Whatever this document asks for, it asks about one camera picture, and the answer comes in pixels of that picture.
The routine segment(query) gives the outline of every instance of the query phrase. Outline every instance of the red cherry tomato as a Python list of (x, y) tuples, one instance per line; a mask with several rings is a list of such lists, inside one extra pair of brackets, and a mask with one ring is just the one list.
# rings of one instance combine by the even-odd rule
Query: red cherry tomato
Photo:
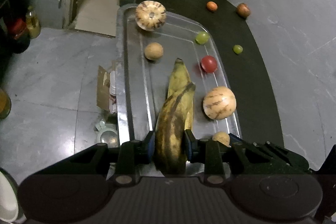
[(213, 73), (217, 69), (217, 61), (213, 56), (207, 55), (202, 58), (201, 66), (207, 73)]

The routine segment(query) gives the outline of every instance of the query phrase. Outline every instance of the bolt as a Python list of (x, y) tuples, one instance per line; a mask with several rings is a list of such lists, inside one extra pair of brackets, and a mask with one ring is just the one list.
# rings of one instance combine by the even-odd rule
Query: bolt
[(130, 176), (121, 175), (116, 177), (115, 181), (119, 184), (129, 184), (132, 182), (132, 178)]
[(212, 175), (207, 178), (207, 181), (211, 184), (220, 184), (224, 181), (224, 179), (221, 176)]

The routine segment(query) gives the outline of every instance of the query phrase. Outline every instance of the aluminum tray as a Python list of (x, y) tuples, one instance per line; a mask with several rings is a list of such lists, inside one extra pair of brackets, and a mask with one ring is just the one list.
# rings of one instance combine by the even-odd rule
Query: aluminum tray
[[(218, 131), (240, 136), (237, 113), (216, 121), (203, 112), (203, 98), (212, 88), (229, 87), (223, 64), (210, 36), (209, 42), (194, 42), (200, 31), (207, 31), (198, 22), (167, 12), (166, 23), (154, 32), (140, 29), (135, 22), (136, 4), (121, 7), (117, 16), (117, 64), (115, 71), (118, 128), (120, 144), (143, 140), (148, 131), (155, 129), (159, 111), (167, 98), (169, 75), (176, 58), (181, 58), (196, 84), (194, 95), (193, 133), (197, 139), (210, 138)], [(163, 57), (148, 61), (143, 49), (150, 42), (158, 42), (164, 48)], [(215, 73), (205, 73), (200, 60), (212, 55), (218, 62)]]

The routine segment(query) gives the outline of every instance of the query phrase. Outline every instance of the banana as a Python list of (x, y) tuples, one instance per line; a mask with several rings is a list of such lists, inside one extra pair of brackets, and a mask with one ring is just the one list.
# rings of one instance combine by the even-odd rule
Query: banana
[[(185, 87), (190, 80), (189, 72), (182, 59), (177, 58), (175, 60), (173, 71), (169, 77), (169, 87), (168, 87), (168, 96), (170, 97), (177, 90)], [(191, 103), (190, 110), (188, 111), (187, 118), (185, 120), (184, 129), (192, 130), (193, 127), (193, 114), (194, 106), (193, 102)]]
[(156, 123), (154, 163), (164, 175), (185, 172), (186, 155), (182, 149), (185, 121), (192, 105), (195, 84), (189, 82), (164, 102)]

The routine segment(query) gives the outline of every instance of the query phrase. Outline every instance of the black table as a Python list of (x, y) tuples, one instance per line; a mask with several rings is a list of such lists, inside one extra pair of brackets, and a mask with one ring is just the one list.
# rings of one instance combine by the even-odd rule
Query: black table
[[(121, 4), (142, 1), (121, 0)], [(263, 58), (247, 23), (236, 14), (236, 7), (227, 0), (155, 1), (161, 2), (167, 11), (201, 23), (211, 33), (236, 96), (242, 138), (283, 146), (278, 109)], [(215, 13), (206, 9), (208, 1), (217, 3)], [(243, 46), (241, 55), (233, 52), (235, 44)]]

